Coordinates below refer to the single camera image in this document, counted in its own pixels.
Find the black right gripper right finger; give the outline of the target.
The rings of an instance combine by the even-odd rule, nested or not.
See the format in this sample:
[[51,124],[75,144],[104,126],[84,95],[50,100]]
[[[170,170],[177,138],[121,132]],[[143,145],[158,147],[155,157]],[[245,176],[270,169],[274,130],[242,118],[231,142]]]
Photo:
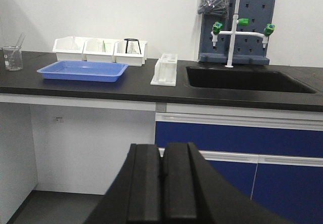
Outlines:
[[169,143],[163,156],[165,223],[290,223],[250,200],[193,143]]

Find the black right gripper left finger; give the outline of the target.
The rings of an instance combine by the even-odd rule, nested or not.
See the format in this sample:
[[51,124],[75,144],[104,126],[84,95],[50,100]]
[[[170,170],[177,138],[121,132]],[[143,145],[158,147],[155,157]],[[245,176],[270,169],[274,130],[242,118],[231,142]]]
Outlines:
[[131,144],[126,160],[85,223],[160,223],[159,150]]

